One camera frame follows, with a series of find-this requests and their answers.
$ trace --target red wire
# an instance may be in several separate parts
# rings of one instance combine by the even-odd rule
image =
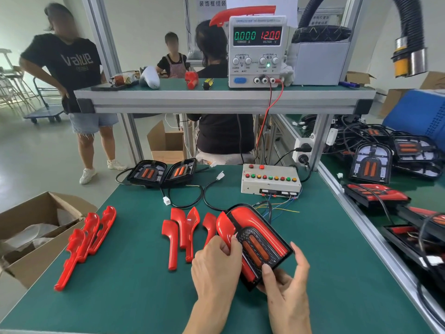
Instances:
[[[274,106],[274,104],[280,99],[281,95],[283,94],[283,90],[284,90],[284,84],[283,84],[283,82],[281,82],[280,79],[276,79],[275,82],[279,82],[279,83],[281,83],[281,92],[280,92],[280,94],[278,95],[278,97],[277,97],[277,99],[275,100],[275,102],[273,102],[273,103],[266,109],[266,113],[265,113],[265,115],[264,115],[263,124],[261,125],[261,130],[259,131],[258,139],[256,140],[256,147],[255,147],[256,149],[258,149],[259,139],[261,138],[261,134],[263,133],[264,124],[266,123],[266,118],[267,118],[267,115],[269,114],[269,109],[270,109],[271,107]]]

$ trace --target power outlet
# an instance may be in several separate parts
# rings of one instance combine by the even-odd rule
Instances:
[[[310,146],[312,146],[312,148],[314,147],[314,140],[313,140],[313,139],[311,139],[311,138],[297,138],[297,139],[295,140],[295,146],[294,146],[294,149],[300,147],[300,146],[301,146],[302,144],[304,144],[304,143],[309,144]],[[311,152],[294,151],[294,152],[292,153],[292,159],[294,160],[295,163],[299,164],[298,157],[299,157],[300,155],[302,155],[302,154],[306,154],[306,155],[308,155],[309,158],[311,158],[311,153],[312,153],[312,151],[311,151]]]

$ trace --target apron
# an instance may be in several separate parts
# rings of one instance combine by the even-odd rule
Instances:
[[[169,56],[165,56],[168,63],[170,64],[170,76],[169,78],[184,78],[186,76],[186,65],[184,63],[184,56],[180,55],[180,59],[182,59],[182,63],[172,64]]]

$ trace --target control box with buttons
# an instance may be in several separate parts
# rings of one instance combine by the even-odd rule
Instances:
[[[287,30],[286,16],[231,16],[229,87],[278,85]]]
[[[242,167],[241,193],[262,196],[298,196],[301,182],[294,167],[244,164]]]

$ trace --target white sneaker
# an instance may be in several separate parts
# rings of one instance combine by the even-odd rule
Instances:
[[[85,185],[90,182],[93,176],[97,174],[96,169],[84,169],[84,173],[82,174],[81,180],[79,183],[81,185]]]
[[[111,170],[124,171],[124,170],[126,170],[128,168],[128,166],[122,165],[121,163],[119,163],[115,159],[107,160],[107,164],[108,164],[108,168],[111,169]]]

